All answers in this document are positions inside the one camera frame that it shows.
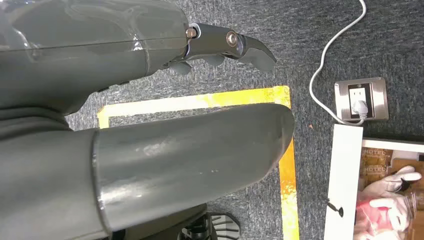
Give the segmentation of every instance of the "yellow tape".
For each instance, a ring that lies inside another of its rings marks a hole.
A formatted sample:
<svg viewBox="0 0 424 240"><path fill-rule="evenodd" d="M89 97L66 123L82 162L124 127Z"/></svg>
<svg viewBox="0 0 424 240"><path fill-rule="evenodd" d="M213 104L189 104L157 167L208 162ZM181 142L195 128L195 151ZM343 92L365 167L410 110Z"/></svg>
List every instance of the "yellow tape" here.
<svg viewBox="0 0 424 240"><path fill-rule="evenodd" d="M99 127L109 127L110 117L133 116L159 112L228 107L246 104L276 103L291 108L288 86L218 92L193 96L171 97L104 106L97 114ZM282 230L285 240L299 240L298 201L294 143L291 141L279 161Z"/></svg>

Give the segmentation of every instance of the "metal screw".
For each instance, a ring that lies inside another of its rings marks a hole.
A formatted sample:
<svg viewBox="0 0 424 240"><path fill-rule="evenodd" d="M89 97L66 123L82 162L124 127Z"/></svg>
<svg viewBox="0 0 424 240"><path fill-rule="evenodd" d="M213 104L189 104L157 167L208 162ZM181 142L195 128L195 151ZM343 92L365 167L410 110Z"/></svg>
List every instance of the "metal screw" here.
<svg viewBox="0 0 424 240"><path fill-rule="evenodd" d="M237 46L237 33L234 31L229 31L226 34L226 43L232 48Z"/></svg>
<svg viewBox="0 0 424 240"><path fill-rule="evenodd" d="M198 32L196 31L196 29L190 27L185 31L185 35L187 36L187 38L193 39L197 37Z"/></svg>

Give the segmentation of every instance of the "white cord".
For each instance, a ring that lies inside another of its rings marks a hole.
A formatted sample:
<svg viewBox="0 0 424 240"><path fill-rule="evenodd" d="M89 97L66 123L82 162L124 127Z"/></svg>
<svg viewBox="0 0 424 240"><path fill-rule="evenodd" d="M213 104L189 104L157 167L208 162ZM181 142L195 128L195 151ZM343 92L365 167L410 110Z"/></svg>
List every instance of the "white cord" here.
<svg viewBox="0 0 424 240"><path fill-rule="evenodd" d="M353 21L351 24L347 25L345 28L343 28L342 30L340 30L336 35L334 35L332 37L332 39L327 43L327 45L325 45L324 50L322 51L322 56L321 56L321 65L319 66L319 68L316 70L316 72L313 74L312 78L310 79L310 83L309 83L309 93L310 96L312 97L312 99L321 106L321 108L323 108L325 111L327 111L335 120L337 120L337 122L344 124L344 125L349 125L349 126L361 126L365 119L367 118L367 116L361 116L360 121L357 123L352 123L352 122L348 122L348 121L344 121L342 119L340 119L339 117L337 117L337 115L331 111L326 105L324 105L322 102L320 102L320 100L317 99L317 97L315 97L313 91L312 91L312 85L314 83L315 78L317 77L317 75L321 72L321 70L323 69L324 66L324 59L326 58L326 53L327 50L329 49L330 45L334 42L334 40L336 40L336 38L338 38L342 33L344 33L346 30L350 29L353 25L357 24L364 16L365 13L367 12L367 6L365 5L364 0L359 0L360 4L362 5L362 14L355 20Z"/></svg>

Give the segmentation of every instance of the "power socket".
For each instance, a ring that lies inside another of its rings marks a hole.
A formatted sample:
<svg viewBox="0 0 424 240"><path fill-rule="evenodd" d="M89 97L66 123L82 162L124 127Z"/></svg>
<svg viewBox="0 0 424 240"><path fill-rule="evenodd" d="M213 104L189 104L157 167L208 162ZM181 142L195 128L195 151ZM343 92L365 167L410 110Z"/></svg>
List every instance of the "power socket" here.
<svg viewBox="0 0 424 240"><path fill-rule="evenodd" d="M386 80L382 77L338 81L334 85L337 116L344 121L359 121L352 108L356 101L368 107L366 120L388 120Z"/></svg>
<svg viewBox="0 0 424 240"><path fill-rule="evenodd" d="M368 107L367 118L374 117L374 107L373 107L373 92L371 83L363 84L352 84L348 85L349 89L349 103L350 103L350 117L352 119L360 118L359 114L354 111L354 104L357 101L364 101Z"/></svg>

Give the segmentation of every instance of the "robotic arm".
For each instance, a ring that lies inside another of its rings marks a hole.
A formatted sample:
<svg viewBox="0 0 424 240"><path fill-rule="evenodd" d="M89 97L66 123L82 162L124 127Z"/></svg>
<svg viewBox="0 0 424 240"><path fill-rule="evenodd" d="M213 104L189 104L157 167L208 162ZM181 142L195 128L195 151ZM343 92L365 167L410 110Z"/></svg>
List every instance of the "robotic arm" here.
<svg viewBox="0 0 424 240"><path fill-rule="evenodd" d="M164 1L1 1L0 238L98 239L263 178L293 134L281 105L76 132L64 119L93 92L225 57L276 62Z"/></svg>

